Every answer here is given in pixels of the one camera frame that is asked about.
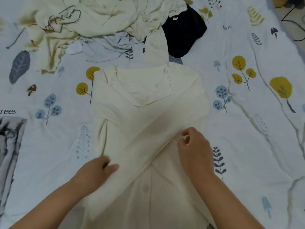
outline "hand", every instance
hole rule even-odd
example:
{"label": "hand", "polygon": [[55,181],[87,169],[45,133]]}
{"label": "hand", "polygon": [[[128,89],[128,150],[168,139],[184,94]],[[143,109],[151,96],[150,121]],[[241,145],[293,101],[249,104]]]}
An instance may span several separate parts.
{"label": "hand", "polygon": [[117,171],[119,165],[108,165],[109,162],[108,157],[95,158],[84,164],[72,177],[70,183],[82,198],[100,188],[108,177]]}
{"label": "hand", "polygon": [[213,152],[208,140],[195,128],[185,129],[178,141],[178,151],[181,165],[192,181],[196,185],[208,181],[215,176]]}

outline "mushroom print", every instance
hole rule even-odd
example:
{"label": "mushroom print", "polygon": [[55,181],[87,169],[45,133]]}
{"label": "mushroom print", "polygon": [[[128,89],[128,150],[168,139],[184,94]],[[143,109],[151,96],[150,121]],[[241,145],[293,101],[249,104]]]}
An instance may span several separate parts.
{"label": "mushroom print", "polygon": [[30,87],[27,89],[27,91],[28,91],[28,93],[29,93],[28,96],[30,96],[32,92],[36,92],[36,89],[37,89],[37,87],[36,87],[35,84],[33,84],[32,86],[30,86]]}
{"label": "mushroom print", "polygon": [[217,60],[214,61],[214,67],[217,67],[218,72],[220,72],[219,68],[220,68],[220,62],[218,62]]}
{"label": "mushroom print", "polygon": [[276,36],[277,33],[278,33],[278,30],[277,30],[276,28],[272,27],[272,28],[271,28],[271,34],[272,34],[272,35],[275,35],[275,38],[277,38],[277,36]]}

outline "bed sheet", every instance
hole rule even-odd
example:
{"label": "bed sheet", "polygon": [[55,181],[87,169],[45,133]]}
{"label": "bed sheet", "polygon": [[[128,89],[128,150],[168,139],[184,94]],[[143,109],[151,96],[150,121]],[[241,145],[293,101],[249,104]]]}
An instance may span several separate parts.
{"label": "bed sheet", "polygon": [[[215,172],[266,228],[304,228],[305,65],[266,0],[187,0],[208,30],[182,58],[202,76],[210,104],[201,131]],[[147,66],[144,43],[93,63],[64,55],[59,69],[33,70],[18,25],[24,0],[0,7],[0,116],[27,120],[0,229],[9,228],[98,153],[91,105],[94,71]]]}

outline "black garment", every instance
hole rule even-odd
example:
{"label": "black garment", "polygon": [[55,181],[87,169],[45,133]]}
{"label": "black garment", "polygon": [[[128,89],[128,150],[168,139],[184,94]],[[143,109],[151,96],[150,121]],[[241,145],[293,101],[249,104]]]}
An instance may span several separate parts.
{"label": "black garment", "polygon": [[162,25],[168,53],[176,58],[187,54],[194,42],[203,36],[207,26],[201,16],[189,5],[187,11],[168,18]]}

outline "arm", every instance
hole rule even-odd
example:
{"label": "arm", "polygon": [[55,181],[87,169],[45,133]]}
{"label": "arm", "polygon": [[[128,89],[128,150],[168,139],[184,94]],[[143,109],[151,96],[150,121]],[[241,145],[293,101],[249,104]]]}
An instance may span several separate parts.
{"label": "arm", "polygon": [[33,208],[10,229],[56,229],[82,198],[96,191],[118,169],[107,157],[87,162],[75,176]]}
{"label": "arm", "polygon": [[218,229],[264,229],[214,174],[213,153],[207,139],[195,128],[181,133],[178,142],[181,165],[210,210]]}

